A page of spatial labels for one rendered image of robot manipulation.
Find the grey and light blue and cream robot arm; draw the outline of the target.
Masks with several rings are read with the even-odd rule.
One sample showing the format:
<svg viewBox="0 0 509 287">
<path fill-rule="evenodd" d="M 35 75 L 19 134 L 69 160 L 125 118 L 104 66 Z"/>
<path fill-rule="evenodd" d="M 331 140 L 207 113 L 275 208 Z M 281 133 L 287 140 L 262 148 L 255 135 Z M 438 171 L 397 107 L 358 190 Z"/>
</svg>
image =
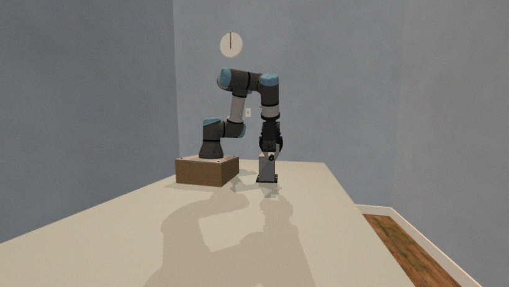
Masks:
<svg viewBox="0 0 509 287">
<path fill-rule="evenodd" d="M 279 114 L 279 77 L 274 73 L 252 73 L 222 68 L 217 78 L 220 88 L 232 92 L 232 105 L 227 121 L 221 118 L 206 118 L 203 123 L 203 144 L 199 158 L 223 158 L 220 138 L 242 138 L 246 125 L 242 118 L 247 94 L 261 94 L 262 115 L 275 117 Z M 263 152 L 276 152 L 276 122 L 264 122 Z"/>
</svg>

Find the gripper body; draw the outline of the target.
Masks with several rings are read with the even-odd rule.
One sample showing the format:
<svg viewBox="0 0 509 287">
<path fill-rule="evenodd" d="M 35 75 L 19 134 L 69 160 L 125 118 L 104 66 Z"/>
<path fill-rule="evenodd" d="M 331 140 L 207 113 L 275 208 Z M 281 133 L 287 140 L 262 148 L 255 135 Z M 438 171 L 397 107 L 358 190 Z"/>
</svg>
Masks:
<svg viewBox="0 0 509 287">
<path fill-rule="evenodd" d="M 268 120 L 268 121 L 266 121 L 266 122 L 276 122 L 276 120 L 280 118 L 280 112 L 279 112 L 279 114 L 278 114 L 277 116 L 275 116 L 275 117 L 264 117 L 264 116 L 262 115 L 262 113 L 261 113 L 261 118 L 262 118 L 263 120 L 265 120 L 265 121 L 266 121 L 266 120 Z M 272 121 L 272 120 L 275 120 L 275 121 Z M 278 124 L 278 123 L 279 123 L 279 124 Z M 263 122 L 263 125 L 264 125 L 264 122 Z M 261 132 L 261 135 L 262 135 L 261 140 L 262 140 L 262 141 L 263 141 L 263 125 L 262 125 L 262 132 Z M 281 133 L 280 133 L 280 122 L 276 122 L 276 143 L 277 143 L 278 141 L 280 141 L 280 134 L 281 134 Z"/>
</svg>

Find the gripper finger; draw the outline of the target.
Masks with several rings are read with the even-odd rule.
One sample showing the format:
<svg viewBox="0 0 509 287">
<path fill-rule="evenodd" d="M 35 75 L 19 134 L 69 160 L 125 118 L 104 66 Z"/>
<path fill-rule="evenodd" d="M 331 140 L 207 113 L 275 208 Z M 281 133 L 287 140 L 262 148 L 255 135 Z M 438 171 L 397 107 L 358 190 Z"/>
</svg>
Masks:
<svg viewBox="0 0 509 287">
<path fill-rule="evenodd" d="M 261 140 L 261 136 L 259 137 L 259 146 L 261 148 L 261 151 L 263 152 L 263 141 Z M 264 156 L 266 157 L 267 161 L 269 161 L 269 152 L 263 152 Z"/>
<path fill-rule="evenodd" d="M 282 146 L 283 146 L 283 140 L 282 140 L 282 136 L 280 137 L 280 141 L 278 141 L 276 143 L 276 152 L 274 152 L 274 162 L 276 161 L 281 149 L 282 149 Z"/>
</svg>

